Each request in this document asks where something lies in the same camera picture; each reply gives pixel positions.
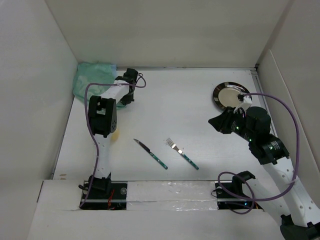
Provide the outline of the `green patterned cloth placemat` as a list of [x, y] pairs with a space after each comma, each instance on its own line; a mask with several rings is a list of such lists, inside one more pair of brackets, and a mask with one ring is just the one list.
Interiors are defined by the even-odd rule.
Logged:
[[87, 92], [87, 102], [91, 96], [100, 96], [110, 88], [110, 84], [115, 82], [117, 77], [117, 66], [109, 63], [89, 63], [81, 62], [77, 65], [77, 71], [73, 78], [73, 95], [83, 104], [85, 102], [85, 90], [91, 83], [108, 84], [91, 85]]

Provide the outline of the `yellow mug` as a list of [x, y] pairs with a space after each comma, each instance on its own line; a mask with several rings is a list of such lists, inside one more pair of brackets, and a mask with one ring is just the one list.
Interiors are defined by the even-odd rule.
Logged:
[[115, 142], [119, 138], [120, 131], [119, 129], [115, 130], [111, 135], [111, 141]]

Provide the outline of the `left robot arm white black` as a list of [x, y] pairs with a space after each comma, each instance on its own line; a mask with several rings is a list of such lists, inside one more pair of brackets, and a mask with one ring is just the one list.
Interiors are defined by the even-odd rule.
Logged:
[[117, 130], [117, 104], [128, 105], [134, 101], [138, 74], [128, 68], [104, 93], [89, 98], [86, 117], [97, 154], [88, 188], [103, 199], [112, 191], [109, 153], [112, 134]]

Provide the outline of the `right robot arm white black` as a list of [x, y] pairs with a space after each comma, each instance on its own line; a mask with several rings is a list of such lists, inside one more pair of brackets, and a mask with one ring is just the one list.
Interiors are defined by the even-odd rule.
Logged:
[[233, 176], [231, 189], [225, 191], [244, 199], [247, 193], [279, 225], [286, 240], [315, 240], [320, 237], [320, 209], [311, 199], [299, 177], [283, 142], [270, 133], [271, 118], [261, 107], [249, 107], [241, 113], [236, 107], [227, 107], [220, 115], [208, 120], [222, 134], [235, 133], [248, 142], [252, 155], [270, 175], [279, 197], [269, 196], [249, 171]]

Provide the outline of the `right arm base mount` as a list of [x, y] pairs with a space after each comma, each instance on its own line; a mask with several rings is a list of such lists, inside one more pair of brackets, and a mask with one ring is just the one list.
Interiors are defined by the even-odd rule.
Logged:
[[[247, 214], [250, 209], [263, 209], [257, 202], [247, 201], [245, 199], [230, 195], [223, 188], [221, 188], [217, 181], [214, 183], [214, 185], [215, 189], [211, 191], [211, 196], [216, 198], [217, 207], [219, 210], [230, 210], [238, 215], [244, 215]], [[249, 196], [245, 195], [243, 191], [243, 185], [245, 185], [245, 183], [237, 176], [233, 176], [231, 181], [222, 182], [221, 185], [235, 195], [249, 198]]]

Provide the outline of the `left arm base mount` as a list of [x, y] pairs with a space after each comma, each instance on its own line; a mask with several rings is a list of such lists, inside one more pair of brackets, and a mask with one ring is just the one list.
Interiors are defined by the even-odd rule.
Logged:
[[78, 187], [81, 189], [81, 210], [122, 211], [127, 209], [128, 183], [111, 181], [110, 178], [95, 178], [88, 192], [90, 178]]

